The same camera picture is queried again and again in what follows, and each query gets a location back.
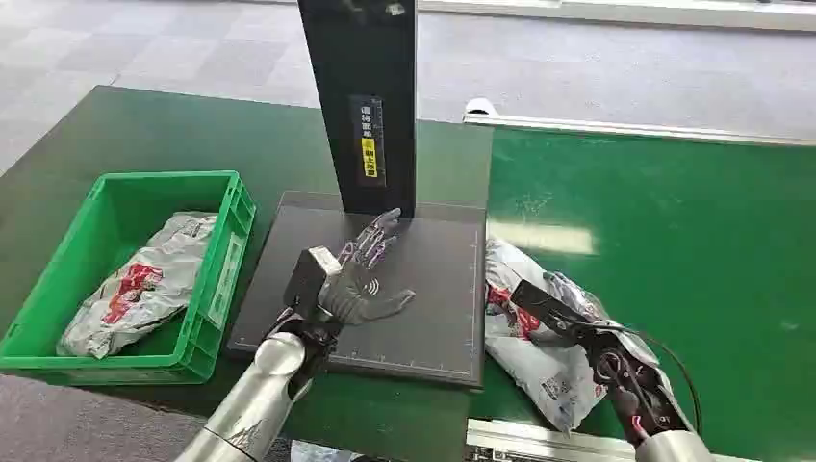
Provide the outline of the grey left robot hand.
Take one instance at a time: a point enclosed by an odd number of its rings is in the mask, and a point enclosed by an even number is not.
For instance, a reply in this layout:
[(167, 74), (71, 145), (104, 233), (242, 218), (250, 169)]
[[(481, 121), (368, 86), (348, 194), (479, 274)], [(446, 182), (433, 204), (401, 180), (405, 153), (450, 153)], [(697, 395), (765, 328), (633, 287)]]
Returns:
[(366, 289), (371, 271), (397, 240), (400, 216), (399, 208), (382, 213), (341, 250), (341, 271), (327, 280), (319, 295), (319, 306), (338, 322), (361, 325), (385, 319), (403, 311), (415, 298), (411, 289), (384, 296), (371, 295)]

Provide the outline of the dark right robot hand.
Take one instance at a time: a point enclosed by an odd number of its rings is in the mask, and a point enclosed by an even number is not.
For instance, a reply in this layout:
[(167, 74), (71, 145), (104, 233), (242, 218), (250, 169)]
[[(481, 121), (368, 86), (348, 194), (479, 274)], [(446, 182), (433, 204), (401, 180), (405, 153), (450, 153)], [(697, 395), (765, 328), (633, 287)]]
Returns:
[[(652, 336), (613, 321), (592, 294), (570, 280), (546, 290), (524, 279), (510, 301), (569, 346), (584, 349), (594, 382), (607, 388), (625, 437), (634, 447), (662, 432), (701, 430), (699, 395), (679, 358)], [(676, 361), (689, 387), (693, 420), (678, 404), (649, 342)]]

